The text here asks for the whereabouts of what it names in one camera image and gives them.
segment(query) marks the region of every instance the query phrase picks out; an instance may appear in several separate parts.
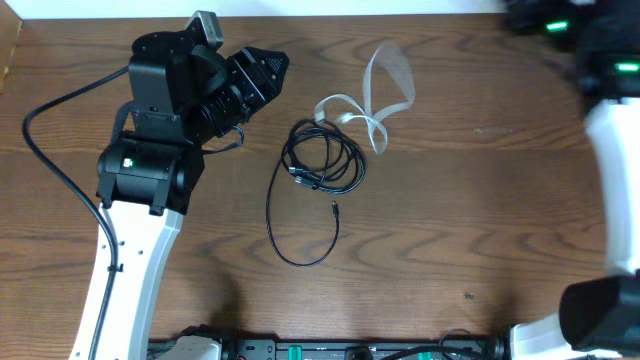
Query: dark wood tabletop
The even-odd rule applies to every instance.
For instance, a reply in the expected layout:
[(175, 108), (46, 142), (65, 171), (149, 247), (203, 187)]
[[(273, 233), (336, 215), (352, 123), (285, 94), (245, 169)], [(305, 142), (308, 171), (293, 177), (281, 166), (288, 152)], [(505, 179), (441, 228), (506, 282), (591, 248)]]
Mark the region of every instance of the dark wood tabletop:
[[(31, 154), (22, 118), (125, 66), (138, 36), (185, 21), (25, 23), (0, 96), (0, 358), (68, 356), (96, 251), (95, 220)], [(152, 337), (201, 323), (285, 339), (436, 338), (454, 327), (502, 334), (557, 311), (568, 284), (603, 274), (598, 169), (570, 55), (541, 37), (513, 36), (489, 15), (220, 22), (221, 54), (282, 50), (291, 66), (282, 94), (244, 127), (246, 145), (206, 158)], [(388, 39), (409, 57), (415, 104), (385, 120), (382, 155), (363, 122), (343, 127), (368, 161), (352, 193), (334, 198), (280, 173), (273, 227), (291, 258), (322, 255), (334, 233), (331, 200), (340, 203), (333, 253), (314, 268), (290, 267), (265, 227), (282, 144), (324, 97), (361, 99), (364, 69)], [(375, 108), (402, 100), (384, 72), (373, 80)], [(130, 99), (125, 76), (33, 123), (36, 142), (92, 197), (113, 116)]]

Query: coiled black cable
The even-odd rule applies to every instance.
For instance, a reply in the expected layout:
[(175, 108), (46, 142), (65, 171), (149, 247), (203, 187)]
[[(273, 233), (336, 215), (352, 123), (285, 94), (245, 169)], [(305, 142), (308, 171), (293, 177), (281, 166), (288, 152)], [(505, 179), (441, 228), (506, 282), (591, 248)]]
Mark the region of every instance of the coiled black cable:
[[(307, 166), (305, 163), (300, 161), (295, 150), (297, 145), (316, 138), (324, 138), (325, 143), (327, 144), (324, 166), (319, 168)], [(333, 161), (331, 161), (330, 156), (331, 142), (335, 142), (340, 145), (340, 152)], [(340, 233), (340, 211), (338, 209), (338, 204), (335, 201), (332, 203), (333, 215), (336, 218), (336, 233), (327, 252), (320, 259), (306, 264), (296, 263), (287, 259), (278, 249), (271, 230), (271, 190), (273, 188), (276, 175), (278, 174), (278, 170), (280, 169), (280, 165), (282, 165), (285, 171), (287, 171), (291, 176), (295, 177), (298, 184), (332, 195), (342, 195), (358, 187), (364, 179), (364, 175), (366, 173), (364, 155), (355, 141), (346, 136), (335, 124), (329, 121), (323, 121), (321, 123), (306, 119), (298, 121), (298, 123), (291, 128), (289, 139), (282, 147), (280, 160), (273, 170), (273, 176), (271, 177), (271, 183), (269, 184), (269, 190), (267, 191), (266, 221), (269, 240), (271, 241), (273, 250), (285, 263), (296, 267), (311, 267), (318, 265), (329, 256), (338, 241), (338, 235)], [(337, 185), (345, 174), (347, 174), (347, 171), (352, 165), (355, 167), (353, 177), (346, 184), (343, 183), (343, 185)]]

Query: black cable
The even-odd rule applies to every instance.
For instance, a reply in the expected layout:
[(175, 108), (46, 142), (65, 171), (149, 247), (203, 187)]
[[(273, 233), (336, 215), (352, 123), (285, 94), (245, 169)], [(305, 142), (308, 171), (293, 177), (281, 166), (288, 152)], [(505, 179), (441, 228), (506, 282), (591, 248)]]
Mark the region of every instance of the black cable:
[(128, 101), (120, 106), (118, 112), (116, 112), (116, 120), (113, 122), (113, 129), (111, 130), (111, 144), (118, 141), (122, 130), (124, 130), (124, 124), (127, 122), (129, 113), (133, 110), (133, 101)]
[[(327, 144), (327, 155), (324, 166), (321, 168), (312, 168), (307, 166), (306, 164), (301, 162), (300, 159), (298, 159), (295, 152), (295, 147), (297, 145), (315, 138), (324, 138)], [(340, 145), (340, 152), (334, 161), (331, 161), (330, 158), (332, 141)], [(355, 171), (353, 174), (353, 178), (346, 185), (326, 185), (327, 183), (334, 183), (342, 179), (342, 177), (347, 173), (347, 170), (349, 170), (349, 167), (352, 165), (352, 163), (355, 163)], [(298, 123), (291, 129), (291, 132), (289, 133), (289, 139), (282, 147), (280, 160), (276, 164), (276, 168), (273, 170), (273, 176), (271, 177), (271, 183), (269, 184), (269, 190), (267, 191), (266, 221), (269, 240), (271, 241), (273, 250), (280, 257), (280, 259), (282, 259), (282, 261), (286, 262), (287, 264), (296, 267), (311, 267), (318, 265), (322, 261), (324, 261), (327, 256), (329, 256), (333, 248), (336, 246), (336, 242), (338, 241), (338, 235), (340, 233), (340, 210), (338, 208), (338, 204), (333, 201), (331, 205), (333, 209), (333, 215), (336, 218), (336, 233), (333, 237), (333, 242), (331, 243), (331, 246), (329, 247), (327, 252), (320, 259), (307, 264), (300, 264), (287, 259), (284, 255), (282, 255), (280, 250), (278, 250), (278, 246), (276, 245), (276, 242), (273, 238), (273, 232), (271, 230), (271, 189), (273, 188), (273, 183), (276, 179), (276, 175), (278, 174), (278, 170), (280, 169), (281, 164), (282, 167), (284, 167), (284, 169), (291, 176), (295, 177), (297, 183), (304, 185), (310, 189), (320, 190), (331, 195), (342, 195), (355, 189), (364, 179), (364, 175), (366, 172), (364, 155), (362, 154), (362, 151), (355, 141), (351, 140), (349, 137), (343, 134), (336, 125), (328, 121), (324, 121), (322, 123), (317, 123), (313, 120), (298, 121)]]
[[(444, 345), (444, 342), (447, 339), (447, 337), (453, 333), (463, 333), (465, 335), (471, 335), (471, 331), (467, 329), (451, 329), (447, 331), (444, 335), (442, 335), (442, 337), (440, 338), (440, 341), (438, 342), (438, 345), (440, 346)], [(446, 360), (453, 360), (449, 355), (445, 353), (442, 353), (442, 357), (445, 358)]]
[(95, 331), (93, 333), (93, 338), (91, 339), (91, 350), (89, 351), (89, 359), (92, 359), (92, 360), (95, 359), (95, 356), (96, 356), (96, 350), (98, 348), (98, 342), (100, 340), (100, 333), (102, 331), (102, 325), (104, 324), (104, 318), (105, 318), (106, 313), (107, 313), (107, 307), (109, 306), (109, 299), (111, 298), (111, 290), (113, 289), (113, 282), (115, 281), (116, 272), (119, 269), (119, 266), (118, 266), (118, 244), (116, 243), (115, 236), (111, 232), (111, 228), (109, 228), (109, 225), (105, 221), (104, 217), (102, 217), (102, 215), (100, 215), (100, 212), (98, 211), (96, 206), (93, 204), (93, 202), (91, 202), (91, 199), (89, 199), (87, 194), (85, 194), (78, 187), (78, 185), (76, 185), (51, 160), (49, 160), (49, 158), (40, 150), (40, 148), (38, 148), (36, 143), (31, 138), (30, 127), (31, 127), (31, 121), (33, 120), (33, 118), (38, 116), (42, 112), (44, 112), (46, 110), (49, 110), (52, 107), (54, 107), (56, 105), (59, 105), (59, 104), (65, 102), (67, 100), (73, 99), (74, 97), (76, 97), (78, 95), (82, 95), (82, 94), (84, 94), (84, 93), (86, 93), (88, 91), (91, 91), (91, 90), (97, 88), (98, 86), (106, 84), (109, 81), (117, 78), (118, 76), (125, 74), (128, 70), (129, 69), (127, 67), (124, 67), (124, 68), (114, 72), (113, 74), (94, 82), (93, 84), (87, 85), (87, 86), (85, 86), (85, 87), (83, 87), (81, 89), (78, 89), (78, 90), (70, 93), (70, 94), (64, 95), (64, 96), (62, 96), (60, 98), (57, 98), (57, 99), (55, 99), (53, 101), (50, 101), (50, 102), (48, 102), (48, 103), (36, 108), (32, 112), (30, 112), (24, 118), (24, 120), (22, 122), (22, 136), (24, 136), (24, 140), (27, 143), (27, 145), (29, 146), (29, 148), (31, 149), (31, 151), (33, 151), (33, 153), (38, 157), (38, 159), (40, 159), (40, 161), (42, 161), (47, 166), (47, 168), (49, 168), (49, 170), (51, 170), (51, 172), (53, 172), (60, 180), (62, 180), (62, 182), (65, 185), (67, 185), (71, 189), (71, 191), (73, 191), (73, 193), (76, 194), (76, 196), (78, 196), (78, 198), (80, 198), (80, 201), (82, 201), (82, 203), (89, 209), (91, 214), (98, 221), (98, 224), (100, 224), (100, 227), (102, 228), (102, 231), (104, 231), (104, 233), (105, 233), (105, 235), (107, 237), (107, 241), (109, 243), (109, 249), (111, 250), (110, 266), (107, 269), (107, 271), (109, 271), (109, 277), (107, 279), (107, 286), (105, 288), (104, 296), (102, 298), (102, 304), (100, 305), (100, 313), (98, 314), (98, 320), (96, 322), (96, 328), (95, 328)]
[(219, 154), (221, 152), (237, 149), (237, 148), (241, 147), (242, 145), (244, 145), (244, 130), (242, 130), (242, 128), (239, 127), (239, 126), (234, 126), (232, 129), (237, 131), (238, 134), (240, 134), (240, 140), (234, 142), (233, 144), (229, 144), (229, 145), (223, 147), (220, 150), (203, 150), (202, 151), (202, 155)]
[(442, 346), (442, 345), (425, 345), (425, 346), (418, 346), (418, 347), (414, 347), (412, 349), (408, 349), (408, 350), (404, 350), (404, 351), (398, 351), (397, 353), (393, 354), (393, 355), (389, 355), (389, 356), (385, 356), (380, 360), (398, 360), (407, 356), (411, 356), (411, 355), (415, 355), (415, 354), (420, 354), (420, 353), (424, 353), (424, 352), (439, 352), (439, 353), (449, 353), (449, 354), (459, 354), (459, 355), (464, 355), (473, 359), (483, 359), (484, 355), (479, 353), (479, 352), (475, 352), (472, 350), (465, 350), (465, 349), (459, 349), (456, 347), (451, 347), (451, 346)]

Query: green terminal block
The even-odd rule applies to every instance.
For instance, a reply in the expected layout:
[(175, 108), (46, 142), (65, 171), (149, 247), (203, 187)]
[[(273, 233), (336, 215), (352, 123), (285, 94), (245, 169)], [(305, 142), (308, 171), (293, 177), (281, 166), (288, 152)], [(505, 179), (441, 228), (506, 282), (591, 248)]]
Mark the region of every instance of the green terminal block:
[(289, 360), (302, 360), (302, 347), (297, 345), (289, 346)]

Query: white wall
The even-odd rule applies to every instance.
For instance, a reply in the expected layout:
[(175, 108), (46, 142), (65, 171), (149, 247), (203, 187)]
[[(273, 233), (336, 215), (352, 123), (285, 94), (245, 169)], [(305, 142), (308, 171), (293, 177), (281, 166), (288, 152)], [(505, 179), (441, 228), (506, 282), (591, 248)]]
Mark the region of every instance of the white wall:
[(496, 13), (503, 0), (6, 0), (25, 20), (218, 16)]

